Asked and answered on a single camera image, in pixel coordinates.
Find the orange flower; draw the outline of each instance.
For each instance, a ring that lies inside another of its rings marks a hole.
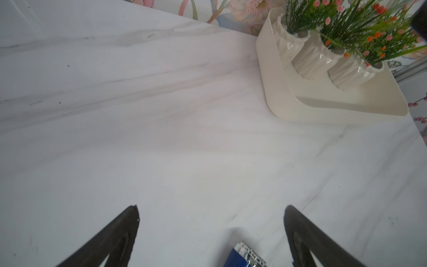
[[[380,6],[379,8],[378,8],[378,10],[377,10],[377,13],[379,14],[379,15],[381,15],[382,13],[384,13],[385,11],[387,11],[385,8],[384,8],[384,6]]]

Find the white ceramic vase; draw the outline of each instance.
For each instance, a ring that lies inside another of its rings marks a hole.
[[[352,56],[347,59],[341,58],[335,66],[328,70],[328,73],[333,84],[343,91],[349,91],[369,81],[383,70],[382,62],[375,66],[366,66],[361,58]]]
[[[272,24],[272,28],[282,67],[287,67],[301,51],[304,43],[310,38],[310,33],[303,38],[288,33],[287,27],[283,27],[281,23],[283,16],[284,14],[281,14],[277,17],[277,20]]]
[[[302,77],[314,80],[319,75],[327,75],[326,72],[338,62],[343,53],[344,51],[337,54],[329,50],[320,35],[312,31],[310,39],[292,60],[292,64]]]

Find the wall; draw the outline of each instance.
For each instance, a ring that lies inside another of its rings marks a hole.
[[[409,112],[427,144],[427,70],[399,82]]]
[[[268,12],[285,0],[129,0],[169,13],[258,35]]]

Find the potted plant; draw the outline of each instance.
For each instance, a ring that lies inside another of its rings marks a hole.
[[[330,0],[289,0],[285,13],[272,24],[282,66],[286,67],[300,52],[315,29],[334,13]]]
[[[327,17],[318,33],[313,33],[301,52],[292,61],[297,72],[306,79],[315,79],[319,73],[326,73],[342,57],[347,47],[364,36],[370,24],[375,23],[381,14],[367,12],[374,0],[360,7],[360,0],[353,2],[348,9],[342,0],[334,0],[336,12]]]
[[[371,10],[385,15],[377,18],[376,25],[359,35],[348,46],[352,57],[341,59],[329,71],[332,82],[347,91],[372,79],[384,70],[384,60],[402,56],[427,47],[416,47],[422,39],[410,28],[411,18],[407,17],[407,7],[399,8],[394,13],[382,9],[378,3]]]

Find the marble countertop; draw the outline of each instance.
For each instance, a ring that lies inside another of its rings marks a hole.
[[[131,267],[222,266],[241,240],[292,266],[290,204],[368,266],[427,262],[427,149],[409,115],[284,122],[254,36],[51,2],[0,4],[0,265],[55,266],[135,204]]]

